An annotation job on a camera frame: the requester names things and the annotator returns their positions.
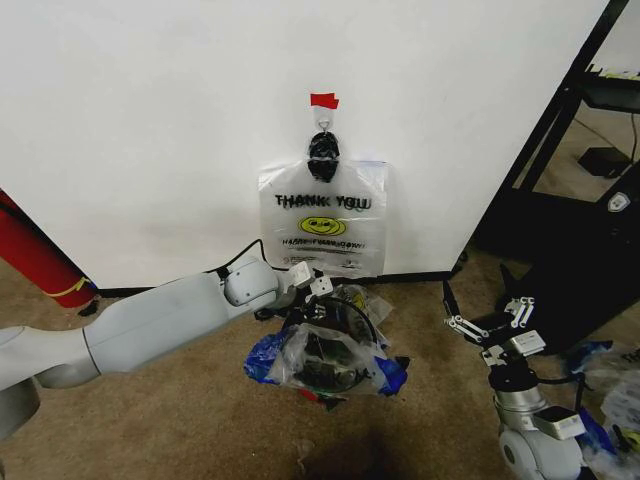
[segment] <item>red cylinder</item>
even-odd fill
[[[1,191],[0,203],[0,257],[63,307],[90,301],[96,292],[89,279],[23,220],[18,206]]]

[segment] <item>black cable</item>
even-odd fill
[[[576,403],[573,409],[576,412],[580,412],[580,407],[582,407],[582,393],[584,392],[586,377],[584,373],[577,373],[576,377],[578,377],[578,389],[576,390]]]
[[[597,137],[600,137],[602,140],[604,140],[605,142],[607,142],[609,145],[611,145],[613,148],[616,148],[616,146],[611,143],[611,141],[609,141],[609,139],[607,137],[605,137],[604,135],[602,135],[600,132],[594,130],[593,128],[591,128],[589,125],[586,125],[584,123],[582,123],[580,120],[578,120],[577,118],[573,119],[574,122],[576,122],[578,125],[582,125],[584,128],[586,128],[587,130],[589,130],[591,133],[593,133],[594,135],[596,135]]]
[[[231,265],[233,262],[235,262],[236,260],[238,260],[240,257],[242,257],[245,253],[247,253],[249,250],[251,250],[251,248],[256,244],[259,243],[260,244],[260,254],[262,255],[262,259],[265,261],[265,263],[267,265],[269,265],[269,262],[267,260],[266,255],[264,254],[264,243],[262,242],[261,238],[257,238],[255,239],[253,242],[251,242],[249,245],[247,245],[240,253],[238,253],[235,257],[233,257],[231,260],[229,260],[227,263],[225,263],[224,265],[220,265],[217,268],[212,268],[211,270],[206,270],[205,273],[211,273],[217,270],[222,270],[227,268],[229,265]],[[274,270],[278,270],[280,272],[286,272],[288,269],[287,268],[279,268],[279,267],[271,267]]]
[[[574,405],[574,411],[579,412],[580,407],[582,407],[582,394],[584,393],[584,387],[586,385],[586,377],[584,373],[575,373],[571,374],[568,377],[564,378],[540,378],[536,375],[538,382],[545,385],[562,385],[565,383],[578,382],[578,388],[576,389],[576,400]]]
[[[367,317],[366,313],[364,313],[362,310],[360,310],[358,307],[356,307],[350,301],[344,300],[344,299],[339,298],[339,297],[321,297],[321,298],[316,299],[315,303],[323,304],[327,300],[334,301],[336,303],[341,303],[342,305],[346,305],[347,307],[349,307],[349,308],[353,309],[354,311],[356,311],[358,313],[358,315],[360,315],[364,319],[365,323],[369,327],[369,330],[371,331],[371,338],[372,338],[373,342],[374,343],[378,343],[378,335],[376,335],[376,329],[373,326],[373,323],[371,323],[371,320],[369,320],[369,317]]]
[[[636,147],[638,146],[638,130],[636,128],[635,113],[631,114],[631,129],[633,130],[633,148],[631,149],[631,163],[636,161]]]

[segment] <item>beige carpet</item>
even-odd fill
[[[471,251],[453,280],[468,317],[488,312],[501,293],[498,264]],[[372,288],[395,307],[382,324],[392,353],[411,357],[397,397],[356,397],[328,413],[293,390],[255,383],[243,360],[280,324],[246,317],[134,374],[41,390],[36,416],[0,444],[7,479],[511,478],[497,447],[487,369],[476,348],[442,325],[440,283]],[[640,338],[637,307],[597,336]],[[85,321],[0,266],[0,327]],[[560,372],[553,358],[533,366]],[[572,396],[570,388],[552,394]],[[598,401],[587,395],[596,411]]]

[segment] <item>smiley face logo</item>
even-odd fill
[[[314,235],[341,235],[347,229],[344,222],[329,217],[307,217],[298,224],[300,230]]]

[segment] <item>clear plastic bag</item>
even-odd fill
[[[569,355],[567,370],[584,372],[589,388],[605,393],[627,372],[640,372],[640,349],[611,341],[585,342]]]
[[[391,345],[391,342],[389,342],[389,340],[387,340],[387,338],[378,329],[378,325],[380,325],[380,323],[389,316],[391,310],[393,310],[393,306],[391,306],[390,303],[360,285],[338,285],[334,290],[334,294],[338,298],[342,298],[343,300],[353,303],[364,312],[371,321],[371,324],[376,331],[376,336],[378,337],[378,343],[380,343],[382,348],[387,348]],[[344,308],[343,310],[344,314],[347,316],[347,322],[352,325],[352,332],[366,330],[364,325],[356,325],[358,322],[362,323],[362,319],[357,312],[354,312],[350,308]]]
[[[607,394],[601,410],[614,424],[640,432],[640,371],[627,372]]]
[[[307,161],[265,169],[259,177],[262,235],[274,264],[307,261],[327,275],[382,274],[387,168],[340,160],[330,182]]]
[[[356,342],[337,330],[308,323],[263,338],[245,361],[260,383],[310,390],[324,396],[392,395],[407,373],[375,343]]]

